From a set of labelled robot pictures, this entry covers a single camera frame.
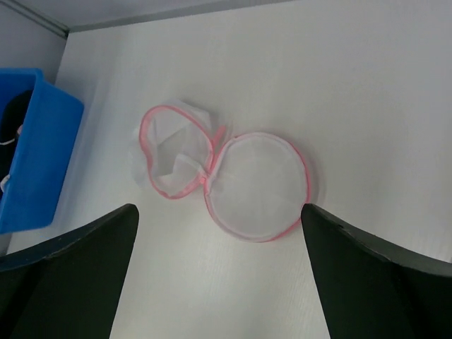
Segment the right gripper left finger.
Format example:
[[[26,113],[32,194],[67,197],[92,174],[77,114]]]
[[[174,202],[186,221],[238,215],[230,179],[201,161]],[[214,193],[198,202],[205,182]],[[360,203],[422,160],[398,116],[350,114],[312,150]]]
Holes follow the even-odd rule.
[[[138,231],[126,204],[1,257],[2,338],[108,338]]]

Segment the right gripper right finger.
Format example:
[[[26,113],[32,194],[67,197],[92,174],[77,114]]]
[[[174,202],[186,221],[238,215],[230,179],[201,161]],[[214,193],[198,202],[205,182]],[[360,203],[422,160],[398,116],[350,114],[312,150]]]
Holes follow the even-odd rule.
[[[451,264],[308,203],[302,229],[331,338],[450,338]]]

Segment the white mesh laundry bag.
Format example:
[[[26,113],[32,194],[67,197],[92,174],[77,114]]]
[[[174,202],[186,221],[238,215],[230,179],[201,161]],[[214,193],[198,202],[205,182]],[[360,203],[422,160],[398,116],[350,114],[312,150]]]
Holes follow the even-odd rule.
[[[266,132],[228,136],[213,114],[178,100],[143,115],[131,161],[135,180],[166,199],[202,190],[213,221],[249,242],[285,236],[311,200],[308,164],[293,143]]]

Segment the blue plastic bin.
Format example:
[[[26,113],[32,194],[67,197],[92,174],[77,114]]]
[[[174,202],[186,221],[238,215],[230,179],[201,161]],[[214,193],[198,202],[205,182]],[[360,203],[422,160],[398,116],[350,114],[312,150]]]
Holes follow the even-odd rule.
[[[32,95],[1,197],[3,234],[52,223],[84,110],[40,69],[1,69],[2,107],[26,90]]]

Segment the dark navy garment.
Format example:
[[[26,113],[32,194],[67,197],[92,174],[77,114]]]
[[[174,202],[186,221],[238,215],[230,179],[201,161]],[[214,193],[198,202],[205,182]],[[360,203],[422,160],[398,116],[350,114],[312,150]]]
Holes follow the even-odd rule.
[[[9,174],[31,96],[32,91],[26,90],[11,99],[3,110],[1,116],[1,179]]]

